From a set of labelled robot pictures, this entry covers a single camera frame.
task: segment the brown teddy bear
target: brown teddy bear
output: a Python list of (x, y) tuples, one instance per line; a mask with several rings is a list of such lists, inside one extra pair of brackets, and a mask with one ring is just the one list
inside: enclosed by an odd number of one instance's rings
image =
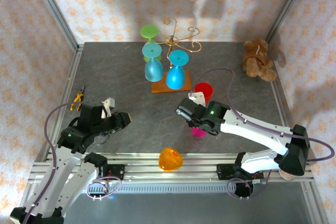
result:
[(243, 70), (250, 77), (260, 76), (265, 81), (274, 81), (277, 74), (270, 69), (273, 61), (267, 58), (268, 44), (263, 39), (249, 40), (244, 43)]

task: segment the gray table surface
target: gray table surface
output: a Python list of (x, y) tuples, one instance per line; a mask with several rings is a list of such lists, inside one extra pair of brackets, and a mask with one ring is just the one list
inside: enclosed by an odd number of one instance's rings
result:
[[(85, 43), (70, 94), (74, 99), (85, 84), (85, 100), (115, 99), (116, 111), (127, 112), (132, 123), (111, 135), (102, 146), (90, 146), (88, 152), (97, 153), (159, 153), (173, 147), (181, 153), (239, 153), (256, 152), (265, 147), (232, 134), (207, 135), (196, 138), (185, 120), (175, 114), (179, 102), (187, 91), (151, 93), (151, 83), (144, 76), (143, 42), (89, 42)], [(236, 109), (249, 116), (272, 124), (281, 124), (270, 83), (251, 78), (242, 70), (244, 48), (242, 43), (203, 42), (202, 50), (188, 53), (190, 60), (184, 67), (190, 71), (194, 84), (205, 71), (227, 67), (236, 72), (230, 92)], [(169, 61), (165, 55), (168, 46), (162, 45), (165, 71)], [(226, 92), (231, 79), (229, 72), (215, 71), (203, 80), (214, 87), (212, 100), (227, 103)], [(62, 129), (79, 113), (67, 110)], [(104, 137), (96, 137), (99, 143)]]

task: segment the cable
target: cable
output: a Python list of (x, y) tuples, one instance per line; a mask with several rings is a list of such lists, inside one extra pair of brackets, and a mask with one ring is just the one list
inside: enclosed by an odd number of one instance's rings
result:
[(106, 143), (109, 139), (110, 139), (110, 135), (107, 135), (108, 136), (108, 138), (107, 139), (105, 139), (103, 142), (101, 142), (101, 143), (93, 143), (92, 145), (103, 145), (104, 143)]
[(74, 123), (76, 123), (78, 121), (79, 117), (74, 118), (71, 120), (71, 122), (69, 123), (68, 127), (72, 127), (74, 125)]
[[(249, 183), (248, 183), (246, 180), (242, 179), (242, 178), (231, 178), (231, 179), (229, 179), (229, 181), (227, 182), (227, 185), (226, 185), (227, 193), (229, 194), (230, 197), (235, 198), (235, 199), (249, 199), (249, 198), (251, 198), (251, 197), (256, 197), (256, 196), (257, 196), (258, 194), (260, 194), (260, 192), (262, 192), (262, 191), (264, 190), (264, 188), (266, 187), (266, 185), (267, 185), (267, 183), (268, 183), (268, 180), (269, 180), (269, 177), (270, 177), (270, 175), (271, 175), (271, 172), (272, 172), (272, 170), (269, 170), (268, 175), (267, 175), (267, 177), (266, 177), (266, 179), (265, 179), (266, 183), (265, 183), (265, 184), (263, 185), (263, 187), (262, 187), (259, 191), (257, 191), (256, 194), (254, 194), (254, 195), (252, 195), (252, 190), (251, 190), (251, 187), (250, 187)], [(248, 197), (239, 197), (239, 196), (237, 196), (237, 195), (234, 195), (234, 194), (231, 194), (231, 193), (230, 193), (230, 191), (229, 191), (229, 184), (230, 184), (230, 182), (233, 182), (233, 181), (235, 181), (235, 180), (241, 181), (241, 182), (243, 182), (243, 183), (245, 183), (245, 184), (247, 185), (247, 187), (248, 187), (248, 189), (249, 189), (249, 192), (250, 192), (250, 196), (248, 196)]]
[(30, 217), (30, 215), (32, 214), (31, 212), (33, 212), (34, 208), (37, 206), (37, 204), (39, 203), (40, 199), (42, 198), (43, 194), (46, 192), (46, 190), (48, 189), (49, 185), (51, 184), (51, 181), (55, 175), (55, 172), (56, 172), (56, 166), (57, 166), (57, 158), (56, 158), (56, 150), (54, 148), (54, 146), (52, 145), (52, 142), (51, 140), (49, 139), (48, 137), (48, 132), (47, 132), (47, 129), (48, 129), (48, 121), (50, 119), (50, 117), (52, 116), (52, 114), (57, 111), (58, 109), (62, 108), (63, 106), (67, 106), (67, 105), (71, 105), (71, 104), (82, 104), (82, 103), (85, 103), (85, 102), (68, 102), (68, 103), (64, 103), (60, 106), (57, 106), (56, 108), (54, 108), (50, 113), (49, 115), (47, 116), (46, 118), (46, 121), (44, 123), (44, 137), (46, 138), (49, 146), (50, 146), (50, 149), (51, 149), (51, 152), (52, 152), (52, 164), (53, 164), (53, 167), (52, 167), (52, 171), (50, 173), (50, 176), (49, 176), (49, 179), (46, 183), (46, 185), (44, 186), (44, 188), (42, 189), (41, 193), (37, 196), (37, 198), (35, 199), (35, 201), (33, 202), (32, 204), (32, 207), (29, 209), (29, 211), (27, 212), (26, 214), (26, 217), (25, 219), (23, 220), (22, 224), (27, 224), (27, 221)]
[[(118, 186), (116, 187), (116, 189), (114, 189), (114, 190), (113, 190), (112, 192), (110, 192), (110, 193), (107, 193), (107, 194), (105, 194), (105, 195), (103, 195), (103, 196), (99, 196), (99, 197), (91, 196), (91, 195), (90, 195), (90, 193), (89, 193), (89, 189), (90, 189), (90, 187), (91, 187), (92, 185), (95, 185), (95, 184), (96, 184), (96, 185), (98, 184), (98, 185), (101, 185), (101, 186), (105, 187), (105, 189), (106, 189), (107, 192), (108, 192), (107, 187), (106, 187), (105, 185), (103, 185), (102, 183), (100, 183), (99, 180), (102, 180), (102, 179), (110, 179), (110, 178), (115, 178), (116, 180), (119, 181), (119, 184), (118, 184)], [(88, 185), (88, 187), (86, 188), (86, 194), (87, 194), (87, 196), (90, 197), (91, 199), (104, 199), (104, 198), (109, 197), (109, 196), (111, 196), (112, 194), (114, 194), (114, 192), (118, 191), (118, 190), (120, 189), (121, 185), (122, 185), (122, 181), (121, 181), (121, 179), (120, 179), (119, 177), (117, 177), (117, 176), (105, 176), (105, 177), (96, 178), (96, 179), (94, 179), (94, 180), (92, 181), (92, 184)]]
[(235, 109), (235, 107), (233, 106), (232, 102), (231, 102), (231, 98), (230, 98), (230, 90), (231, 90), (231, 87), (232, 87), (232, 83), (235, 79), (235, 72), (232, 70), (232, 69), (229, 69), (229, 68), (214, 68), (214, 69), (211, 69), (209, 71), (206, 71), (203, 75), (201, 75), (201, 77), (199, 77), (198, 81), (195, 83), (195, 85), (193, 86), (191, 92), (190, 92), (190, 95), (192, 95), (192, 92), (195, 90), (195, 86), (197, 83), (199, 83), (199, 81), (208, 73), (212, 72), (212, 71), (216, 71), (216, 70), (226, 70), (226, 71), (229, 71), (232, 75), (232, 78), (231, 78), (231, 81), (229, 83), (229, 86), (227, 88), (227, 93), (226, 93), (226, 98), (228, 100), (228, 103), (232, 109), (232, 111), (235, 113), (235, 115), (240, 119), (242, 120), (244, 123), (254, 127), (254, 128), (257, 128), (259, 130), (263, 130), (265, 132), (268, 132), (268, 133), (271, 133), (271, 134), (274, 134), (274, 135), (279, 135), (279, 136), (285, 136), (285, 137), (295, 137), (295, 138), (299, 138), (299, 139), (302, 139), (302, 140), (308, 140), (308, 141), (312, 141), (312, 142), (316, 142), (318, 144), (322, 144), (324, 145), (325, 147), (327, 147), (329, 150), (330, 150), (330, 155), (328, 156), (325, 156), (325, 157), (321, 157), (321, 158), (312, 158), (312, 159), (308, 159), (307, 161), (309, 162), (315, 162), (315, 161), (324, 161), (324, 160), (328, 160), (328, 159), (331, 159), (334, 155), (335, 155), (335, 151), (334, 149), (327, 143), (321, 141), (321, 140), (318, 140), (318, 139), (315, 139), (315, 138), (311, 138), (311, 137), (306, 137), (306, 136), (299, 136), (299, 135), (292, 135), (292, 134), (288, 134), (288, 133), (285, 133), (285, 132), (280, 132), (280, 131), (276, 131), (276, 130), (273, 130), (273, 129), (269, 129), (269, 128), (266, 128), (266, 127), (263, 127), (259, 124), (256, 124), (256, 123), (253, 123), (253, 122), (250, 122), (248, 121), (247, 119), (243, 118), (239, 113), (238, 111)]

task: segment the aluminum frame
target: aluminum frame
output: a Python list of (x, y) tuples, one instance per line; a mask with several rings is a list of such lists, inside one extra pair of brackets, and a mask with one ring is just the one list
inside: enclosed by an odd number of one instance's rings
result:
[(70, 47), (73, 51), (77, 51), (78, 43), (75, 39), (74, 34), (72, 33), (66, 19), (64, 18), (61, 10), (59, 9), (55, 0), (44, 0), (47, 7), (49, 8), (51, 14), (53, 15), (56, 23), (58, 24), (59, 28), (63, 32), (67, 42), (69, 43)]
[[(124, 184), (162, 184), (162, 183), (218, 183), (217, 164), (233, 164), (237, 154), (182, 154), (183, 166), (177, 171), (166, 173), (158, 166), (158, 153), (100, 153), (108, 159), (108, 164), (123, 164)], [(35, 162), (29, 175), (29, 183), (38, 183), (52, 162), (52, 153), (48, 154), (46, 162)], [(73, 169), (69, 176), (79, 169)], [(310, 165), (306, 166), (305, 175), (289, 183), (313, 182)], [(269, 182), (286, 182), (277, 170), (273, 170)]]
[[(67, 79), (66, 82), (64, 84), (64, 88), (63, 88), (63, 95), (61, 98), (61, 103), (60, 104), (64, 104), (66, 102), (68, 102), (69, 97), (70, 97), (70, 92), (71, 92), (71, 88), (73, 85), (73, 81), (75, 79), (76, 76), (76, 72), (77, 72), (77, 68), (78, 68), (78, 64), (82, 55), (82, 51), (83, 51), (83, 45), (79, 45), (78, 50), (73, 54), (71, 63), (70, 63), (70, 68), (68, 70), (67, 73)], [(57, 137), (59, 136), (59, 132), (61, 129), (61, 125), (62, 125), (62, 121), (63, 121), (63, 117), (66, 111), (66, 107), (60, 108), (57, 111), (56, 114), (56, 119), (55, 119), (55, 123), (52, 127), (52, 131), (50, 134), (50, 140), (51, 142), (55, 145), (57, 142)], [(37, 162), (43, 162), (46, 160), (48, 151), (49, 151), (50, 147), (48, 144), (45, 144), (40, 153), (41, 155), (39, 155), (39, 157), (36, 159)]]
[[(285, 99), (284, 91), (281, 86), (280, 81), (271, 82), (271, 87), (273, 94), (276, 100), (278, 111), (280, 114), (281, 123), (283, 126), (289, 126), (288, 118), (286, 116), (286, 111), (289, 111), (288, 108), (285, 108), (284, 104), (287, 104), (283, 101)], [(316, 186), (315, 180), (310, 182), (301, 182), (301, 188), (303, 192), (304, 199), (307, 204), (308, 212), (310, 215), (311, 223), (316, 224), (328, 224), (327, 214), (325, 213), (322, 199), (320, 197), (319, 191)]]
[(275, 19), (268, 35), (266, 36), (265, 41), (267, 43), (272, 43), (275, 35), (279, 31), (281, 24), (284, 22), (285, 18), (287, 17), (287, 14), (289, 13), (291, 7), (293, 6), (294, 2), (296, 0), (286, 0), (284, 6), (282, 7), (278, 17)]

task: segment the teddy bear ear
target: teddy bear ear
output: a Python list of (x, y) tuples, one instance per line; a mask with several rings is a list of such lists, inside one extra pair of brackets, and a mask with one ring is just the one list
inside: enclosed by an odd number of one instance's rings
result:
[(244, 48), (245, 49), (252, 49), (252, 47), (253, 47), (253, 43), (252, 43), (251, 40), (248, 40), (244, 43)]

